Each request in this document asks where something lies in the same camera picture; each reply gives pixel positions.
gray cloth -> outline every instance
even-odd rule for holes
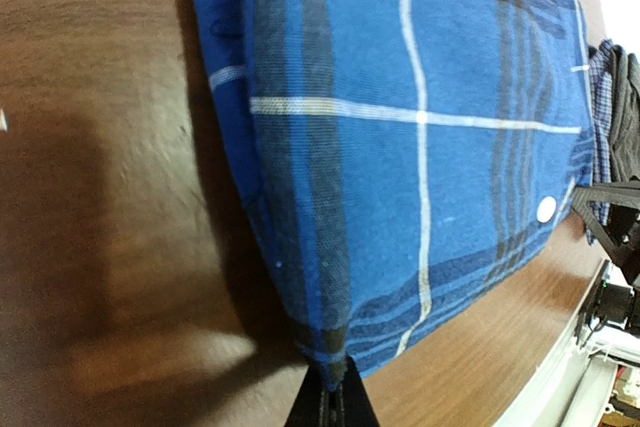
[[[611,177],[628,182],[640,178],[640,64],[619,45],[614,47],[612,78]]]

plaid shirt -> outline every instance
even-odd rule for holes
[[[611,160],[609,132],[613,117],[613,78],[611,59],[613,42],[611,39],[600,44],[589,59],[589,83],[591,85],[591,108],[596,138],[596,155],[593,162],[593,182],[608,184],[611,182]],[[594,205],[594,214],[602,225],[609,220],[609,204]]]
[[[232,173],[330,387],[524,266],[591,183],[578,0],[195,6]]]

pile of clothes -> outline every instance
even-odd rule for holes
[[[611,39],[590,48],[589,80],[596,138],[593,182],[640,179],[640,64]],[[594,206],[603,224],[609,206]]]

white button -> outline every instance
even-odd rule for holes
[[[549,222],[556,213],[556,199],[553,197],[545,197],[538,205],[538,222],[543,224]]]

wooden table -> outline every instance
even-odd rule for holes
[[[0,108],[0,425],[281,425],[304,368],[191,1],[0,0]],[[491,425],[597,267],[581,232],[367,379],[382,425]]]

